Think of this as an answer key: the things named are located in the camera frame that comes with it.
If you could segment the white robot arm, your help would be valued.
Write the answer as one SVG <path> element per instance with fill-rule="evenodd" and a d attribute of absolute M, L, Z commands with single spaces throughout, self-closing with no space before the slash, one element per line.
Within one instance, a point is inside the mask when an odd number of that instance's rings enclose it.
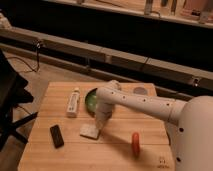
<path fill-rule="evenodd" d="M 178 127 L 175 171 L 213 171 L 213 96 L 189 101 L 127 93 L 111 80 L 96 91 L 96 127 L 102 130 L 116 104 Z"/>

